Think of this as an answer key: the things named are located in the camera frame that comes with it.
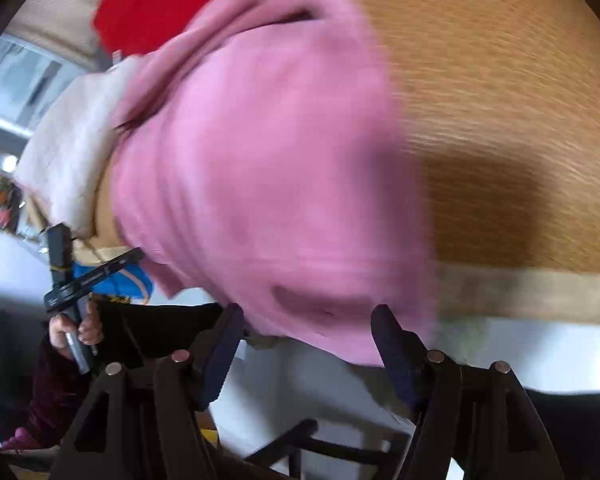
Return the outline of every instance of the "human hand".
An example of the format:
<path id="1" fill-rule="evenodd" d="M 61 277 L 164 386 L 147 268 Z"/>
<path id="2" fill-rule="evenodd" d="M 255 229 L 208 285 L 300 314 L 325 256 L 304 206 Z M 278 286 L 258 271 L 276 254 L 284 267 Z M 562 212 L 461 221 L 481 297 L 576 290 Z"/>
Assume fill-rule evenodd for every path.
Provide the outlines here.
<path id="1" fill-rule="evenodd" d="M 65 333 L 77 334 L 78 339 L 85 345 L 95 345 L 102 341 L 102 323 L 98 315 L 98 309 L 92 301 L 87 305 L 87 317 L 82 320 L 80 326 L 76 329 L 75 324 L 67 316 L 57 314 L 49 321 L 49 342 L 58 353 L 73 361 L 74 356 L 71 354 Z"/>

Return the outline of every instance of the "blue object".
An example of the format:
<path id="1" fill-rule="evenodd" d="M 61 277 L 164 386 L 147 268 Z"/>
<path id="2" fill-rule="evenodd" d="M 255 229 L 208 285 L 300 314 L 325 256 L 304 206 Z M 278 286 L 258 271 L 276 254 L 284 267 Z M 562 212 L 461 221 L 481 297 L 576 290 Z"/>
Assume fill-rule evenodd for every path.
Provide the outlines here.
<path id="1" fill-rule="evenodd" d="M 74 262 L 74 276 L 77 278 L 78 276 L 81 276 L 90 270 L 93 270 L 94 268 L 95 267 L 87 267 Z M 154 291 L 154 283 L 144 273 L 144 270 L 142 270 L 138 264 L 129 265 L 125 267 L 125 270 L 144 283 L 146 291 L 149 293 L 149 296 L 151 296 L 152 292 Z M 93 291 L 97 294 L 142 298 L 142 292 L 140 292 L 140 288 L 128 277 L 126 277 L 124 274 L 120 274 L 119 272 L 116 272 L 106 280 L 95 285 L 93 287 Z"/>

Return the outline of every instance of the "person's arm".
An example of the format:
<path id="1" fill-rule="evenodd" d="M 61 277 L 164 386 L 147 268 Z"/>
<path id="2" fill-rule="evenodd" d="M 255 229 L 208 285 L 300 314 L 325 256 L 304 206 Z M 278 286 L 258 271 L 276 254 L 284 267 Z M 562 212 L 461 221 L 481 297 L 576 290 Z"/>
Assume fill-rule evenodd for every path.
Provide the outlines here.
<path id="1" fill-rule="evenodd" d="M 78 330 L 61 314 L 49 322 L 48 336 L 45 335 L 40 345 L 29 420 L 24 428 L 18 428 L 15 435 L 2 444 L 2 449 L 51 447 L 59 444 L 66 434 L 87 396 L 90 375 L 80 375 L 64 334 L 78 333 L 78 338 L 87 345 L 99 343 L 102 325 L 93 303 L 90 303 L 88 313 Z"/>

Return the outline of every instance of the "folded white cloth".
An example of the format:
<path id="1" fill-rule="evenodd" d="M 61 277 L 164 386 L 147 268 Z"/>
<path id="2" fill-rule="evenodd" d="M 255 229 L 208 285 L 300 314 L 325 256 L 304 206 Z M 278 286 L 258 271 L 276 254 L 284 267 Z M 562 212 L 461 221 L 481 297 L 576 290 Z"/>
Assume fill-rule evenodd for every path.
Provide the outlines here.
<path id="1" fill-rule="evenodd" d="M 141 57 L 76 78 L 49 108 L 14 172 L 50 224 L 94 234 L 95 193 L 118 131 L 109 118 Z"/>

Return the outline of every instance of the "pink shirt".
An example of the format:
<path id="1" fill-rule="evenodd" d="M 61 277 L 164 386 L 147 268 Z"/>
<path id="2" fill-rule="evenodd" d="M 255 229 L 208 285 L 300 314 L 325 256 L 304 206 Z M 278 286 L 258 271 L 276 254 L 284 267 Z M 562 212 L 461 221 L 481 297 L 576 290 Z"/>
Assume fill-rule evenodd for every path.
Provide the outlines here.
<path id="1" fill-rule="evenodd" d="M 381 364 L 376 304 L 426 338 L 419 170 L 376 44 L 354 0 L 213 0 L 145 58 L 112 204 L 168 294 L 353 363 Z"/>

